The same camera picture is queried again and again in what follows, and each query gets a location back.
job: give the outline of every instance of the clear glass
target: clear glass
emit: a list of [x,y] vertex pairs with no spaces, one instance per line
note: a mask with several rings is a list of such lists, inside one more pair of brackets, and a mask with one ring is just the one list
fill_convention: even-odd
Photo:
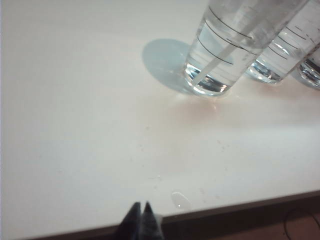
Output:
[[247,74],[279,83],[320,42],[320,0],[310,0],[251,64]]
[[307,86],[320,90],[320,48],[297,66],[302,81]]
[[184,65],[195,93],[225,93],[307,0],[211,0]]

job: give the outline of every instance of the black cable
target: black cable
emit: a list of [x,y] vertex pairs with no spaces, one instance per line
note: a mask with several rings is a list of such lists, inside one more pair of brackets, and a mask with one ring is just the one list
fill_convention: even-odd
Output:
[[317,224],[319,230],[320,230],[320,222],[318,221],[318,219],[309,211],[305,210],[305,209],[302,209],[300,207],[297,207],[297,208],[294,208],[290,211],[287,212],[287,214],[285,215],[284,217],[284,220],[283,220],[283,228],[284,228],[284,233],[286,235],[286,237],[289,239],[289,240],[292,240],[292,238],[289,236],[289,233],[288,233],[288,229],[287,229],[287,221],[288,221],[288,218],[291,214],[293,214],[294,212],[296,211],[300,211],[302,213],[305,213],[305,214],[308,214],[309,216],[311,216],[313,218],[313,220],[315,221],[315,223]]

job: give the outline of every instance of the water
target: water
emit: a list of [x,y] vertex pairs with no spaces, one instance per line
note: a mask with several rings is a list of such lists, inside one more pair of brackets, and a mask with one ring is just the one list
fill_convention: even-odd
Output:
[[181,209],[181,210],[190,210],[191,209],[190,201],[179,190],[174,190],[171,193],[171,199],[177,209]]
[[306,55],[290,36],[281,35],[285,33],[281,32],[248,68],[249,74],[264,83],[279,83]]
[[320,3],[309,1],[248,68],[268,84],[279,83],[320,42]]
[[[216,96],[226,92],[261,53],[267,38],[261,32],[273,31],[265,22],[258,31],[252,31],[264,18],[245,19],[246,14],[252,12],[249,6],[244,7],[239,16],[239,22],[245,20],[241,31],[236,30],[217,16],[218,7],[209,6],[205,11],[184,66],[188,85],[201,95]],[[208,74],[200,82],[194,81],[201,71]]]

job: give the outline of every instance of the glass base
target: glass base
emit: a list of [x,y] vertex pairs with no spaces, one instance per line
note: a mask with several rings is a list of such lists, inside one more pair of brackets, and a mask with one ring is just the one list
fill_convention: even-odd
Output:
[[320,67],[306,60],[297,67],[308,86],[320,90]]
[[246,73],[265,84],[278,84],[283,79],[257,60],[251,64]]
[[193,92],[202,96],[220,96],[224,94],[231,86],[221,83],[212,76],[207,75],[197,85],[192,83],[193,79],[200,73],[200,69],[186,63],[184,65],[184,75],[187,84],[192,88]]

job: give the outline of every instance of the floor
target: floor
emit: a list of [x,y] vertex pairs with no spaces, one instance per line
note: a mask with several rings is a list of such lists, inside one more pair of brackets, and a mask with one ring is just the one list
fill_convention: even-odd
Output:
[[[163,220],[166,240],[320,240],[320,196],[230,213]],[[114,228],[37,240],[110,240]]]

